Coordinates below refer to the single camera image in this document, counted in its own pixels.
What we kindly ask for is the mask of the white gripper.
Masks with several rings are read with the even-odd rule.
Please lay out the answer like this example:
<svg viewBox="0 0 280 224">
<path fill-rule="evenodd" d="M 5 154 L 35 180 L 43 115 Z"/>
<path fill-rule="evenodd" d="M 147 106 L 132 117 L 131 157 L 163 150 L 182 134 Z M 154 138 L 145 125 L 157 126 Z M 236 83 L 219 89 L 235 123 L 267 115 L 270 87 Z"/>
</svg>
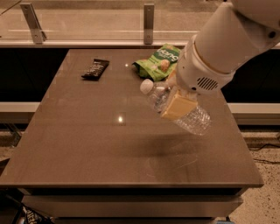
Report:
<svg viewBox="0 0 280 224">
<path fill-rule="evenodd" d="M 180 52 L 177 72 L 173 70 L 164 84 L 173 88 L 168 96 L 160 116 L 168 120 L 178 120 L 198 106 L 197 100 L 189 98 L 189 94 L 182 95 L 174 87 L 177 84 L 184 90 L 201 95 L 211 95 L 227 85 L 234 77 L 235 72 L 222 73 L 215 71 L 199 56 L 195 45 L 196 36 L 188 41 Z"/>
</svg>

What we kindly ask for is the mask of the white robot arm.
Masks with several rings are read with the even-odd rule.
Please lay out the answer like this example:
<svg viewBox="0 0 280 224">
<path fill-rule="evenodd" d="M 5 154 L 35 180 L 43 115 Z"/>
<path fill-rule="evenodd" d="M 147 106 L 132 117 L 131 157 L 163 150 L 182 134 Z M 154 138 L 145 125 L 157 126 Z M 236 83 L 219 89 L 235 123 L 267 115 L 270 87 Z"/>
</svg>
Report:
<svg viewBox="0 0 280 224">
<path fill-rule="evenodd" d="M 177 120 L 197 107 L 197 95 L 227 85 L 239 67 L 279 43 L 279 22 L 280 0 L 222 3 L 180 52 L 161 116 Z"/>
</svg>

